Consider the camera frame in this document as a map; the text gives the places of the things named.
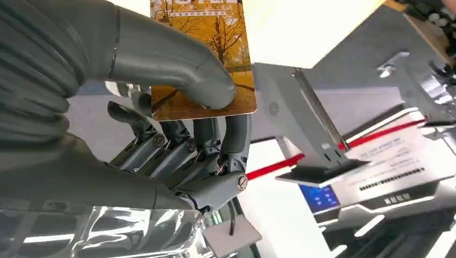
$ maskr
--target card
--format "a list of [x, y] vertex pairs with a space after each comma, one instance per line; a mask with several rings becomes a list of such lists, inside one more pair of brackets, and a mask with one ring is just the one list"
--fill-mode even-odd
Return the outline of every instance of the card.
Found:
[[237, 87], [231, 104], [212, 110], [171, 86], [154, 85], [151, 94], [155, 120], [232, 116], [257, 109], [242, 0], [151, 0], [151, 18], [205, 43]]

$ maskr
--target transparent plastic cover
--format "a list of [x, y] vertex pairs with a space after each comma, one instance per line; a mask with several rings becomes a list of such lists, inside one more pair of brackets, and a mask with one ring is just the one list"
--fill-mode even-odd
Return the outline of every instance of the transparent plastic cover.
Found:
[[146, 210], [0, 198], [0, 257], [167, 257], [201, 234], [195, 210]]

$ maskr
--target robotic hand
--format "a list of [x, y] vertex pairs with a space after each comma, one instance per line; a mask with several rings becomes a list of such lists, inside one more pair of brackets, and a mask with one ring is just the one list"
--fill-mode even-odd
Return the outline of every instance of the robotic hand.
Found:
[[162, 123], [168, 144], [141, 114], [112, 103], [137, 138], [111, 164], [67, 133], [66, 98], [88, 79], [172, 85], [224, 108], [235, 84], [202, 43], [102, 0], [2, 0], [0, 17], [0, 197], [207, 211], [245, 188], [248, 116], [226, 118], [221, 147], [214, 119], [195, 121], [195, 139], [179, 122]]

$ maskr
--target red line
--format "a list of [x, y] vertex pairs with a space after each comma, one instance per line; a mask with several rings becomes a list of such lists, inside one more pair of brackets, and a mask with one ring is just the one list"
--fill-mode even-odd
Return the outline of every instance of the red line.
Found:
[[[423, 120], [418, 120], [418, 121], [412, 121], [412, 122], [409, 122], [409, 123], [406, 123], [406, 124], [402, 124], [402, 125], [397, 125], [397, 126], [393, 126], [391, 128], [388, 128], [388, 129], [385, 129], [383, 131], [379, 131], [379, 132], [376, 132], [376, 133], [373, 133], [369, 136], [366, 136], [366, 137], [360, 137], [352, 142], [350, 142], [348, 145], [352, 148], [356, 147], [356, 146], [360, 146], [362, 144], [365, 144], [367, 142], [370, 142], [372, 140], [375, 140], [377, 138], [380, 138], [384, 135], [388, 135], [388, 134], [391, 134], [391, 133], [394, 133], [394, 132], [397, 132], [399, 130], [402, 130], [402, 129], [405, 129], [405, 128], [408, 128], [408, 127], [412, 127], [414, 125], [417, 125], [417, 124], [421, 124], [423, 122], [425, 122], [426, 120], [423, 119]], [[342, 144], [339, 144], [339, 148], [340, 149], [344, 149], [344, 146]], [[280, 161], [280, 162], [277, 162], [275, 164], [272, 164], [272, 165], [269, 165], [269, 166], [266, 166], [264, 168], [260, 168], [260, 169], [257, 169], [255, 171], [252, 171], [250, 173], [247, 174], [247, 178], [249, 180], [253, 180], [255, 178], [258, 178], [258, 177], [261, 177], [261, 176], [264, 176], [264, 175], [267, 175], [271, 172], [274, 172], [274, 171], [277, 171], [281, 168], [284, 168], [284, 167], [291, 167], [291, 166], [294, 166], [298, 163], [298, 161], [300, 159], [302, 159], [303, 157], [305, 157], [304, 154], [298, 154], [294, 157], [291, 157], [289, 159], [286, 159], [286, 160], [283, 160], [283, 161]]]

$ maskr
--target blue screen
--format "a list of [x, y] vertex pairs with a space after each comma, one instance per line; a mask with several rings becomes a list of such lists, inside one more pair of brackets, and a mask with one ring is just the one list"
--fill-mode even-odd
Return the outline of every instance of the blue screen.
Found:
[[300, 185], [300, 188], [312, 213], [339, 206], [339, 200], [331, 186], [318, 188]]

